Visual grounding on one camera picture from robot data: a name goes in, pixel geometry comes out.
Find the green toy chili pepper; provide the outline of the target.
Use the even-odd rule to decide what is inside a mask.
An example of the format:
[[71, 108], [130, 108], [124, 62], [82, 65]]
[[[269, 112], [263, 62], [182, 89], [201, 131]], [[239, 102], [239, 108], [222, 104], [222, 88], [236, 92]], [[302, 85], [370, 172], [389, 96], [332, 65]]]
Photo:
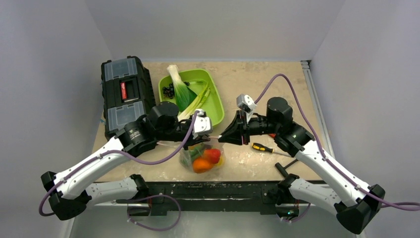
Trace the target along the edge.
[[202, 143], [189, 147], [188, 153], [189, 153], [190, 159], [194, 160], [197, 157], [200, 157], [205, 149], [206, 149], [206, 145]]

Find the yellow toy pear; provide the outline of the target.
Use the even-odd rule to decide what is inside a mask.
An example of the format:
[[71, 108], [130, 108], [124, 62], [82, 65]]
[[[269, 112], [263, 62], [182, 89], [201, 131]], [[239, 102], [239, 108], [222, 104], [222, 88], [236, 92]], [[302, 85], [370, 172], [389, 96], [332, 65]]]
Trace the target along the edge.
[[224, 157], [220, 156], [219, 159], [218, 159], [218, 162], [214, 166], [215, 167], [220, 167], [220, 166], [223, 165], [223, 163], [224, 163]]

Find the red toy tomato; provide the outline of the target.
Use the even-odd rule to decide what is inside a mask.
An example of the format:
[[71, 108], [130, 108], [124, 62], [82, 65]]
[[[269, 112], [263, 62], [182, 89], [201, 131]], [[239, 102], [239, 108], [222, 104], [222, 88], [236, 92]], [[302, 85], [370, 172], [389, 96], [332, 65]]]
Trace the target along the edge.
[[220, 161], [221, 151], [219, 149], [206, 149], [203, 152], [203, 158], [212, 164], [217, 164]]

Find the clear zip top bag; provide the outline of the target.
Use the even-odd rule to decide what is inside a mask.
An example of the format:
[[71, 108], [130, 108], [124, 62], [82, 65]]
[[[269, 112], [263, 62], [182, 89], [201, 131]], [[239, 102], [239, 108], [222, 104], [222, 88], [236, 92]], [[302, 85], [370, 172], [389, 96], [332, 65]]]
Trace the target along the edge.
[[225, 162], [224, 143], [210, 136], [208, 141], [200, 142], [179, 151], [179, 163], [189, 171], [203, 174], [220, 169]]

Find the orange toy tangerine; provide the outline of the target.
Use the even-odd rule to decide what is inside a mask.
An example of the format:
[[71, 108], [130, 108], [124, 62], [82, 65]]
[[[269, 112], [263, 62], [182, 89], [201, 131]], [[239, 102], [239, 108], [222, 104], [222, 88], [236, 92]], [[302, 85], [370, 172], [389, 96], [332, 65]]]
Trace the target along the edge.
[[203, 158], [197, 158], [192, 164], [192, 169], [197, 174], [205, 173], [211, 170], [213, 167], [214, 164]]

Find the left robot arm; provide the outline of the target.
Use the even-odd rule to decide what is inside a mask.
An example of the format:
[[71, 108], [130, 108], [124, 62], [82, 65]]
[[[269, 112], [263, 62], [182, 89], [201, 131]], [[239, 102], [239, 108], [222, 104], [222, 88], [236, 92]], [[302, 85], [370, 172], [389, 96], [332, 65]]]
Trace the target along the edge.
[[[154, 106], [147, 115], [127, 123], [96, 152], [62, 172], [51, 171], [41, 175], [46, 195], [39, 205], [39, 214], [47, 216], [44, 204], [48, 203], [51, 215], [65, 221], [80, 215], [90, 205], [111, 200], [133, 200], [141, 203], [148, 189], [140, 175], [116, 182], [98, 182], [98, 179], [128, 161], [142, 165], [162, 164], [180, 150], [208, 140], [213, 126], [202, 109], [194, 111], [188, 119], [178, 119], [178, 107], [171, 102]], [[140, 155], [154, 150], [160, 141], [178, 142], [178, 147], [166, 157], [145, 161]]]

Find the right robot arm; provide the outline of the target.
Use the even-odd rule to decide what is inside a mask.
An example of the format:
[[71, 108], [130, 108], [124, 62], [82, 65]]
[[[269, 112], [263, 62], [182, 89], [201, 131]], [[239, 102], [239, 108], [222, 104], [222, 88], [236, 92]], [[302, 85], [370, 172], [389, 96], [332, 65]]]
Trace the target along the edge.
[[348, 231], [360, 234], [380, 211], [384, 189], [360, 180], [318, 146], [315, 137], [293, 120], [293, 110], [281, 97], [270, 98], [266, 114], [254, 112], [248, 95], [237, 98], [238, 111], [218, 137], [221, 143], [247, 145], [253, 135], [273, 134], [279, 149], [311, 168], [327, 187], [289, 174], [279, 184], [277, 204], [306, 201], [333, 214]]

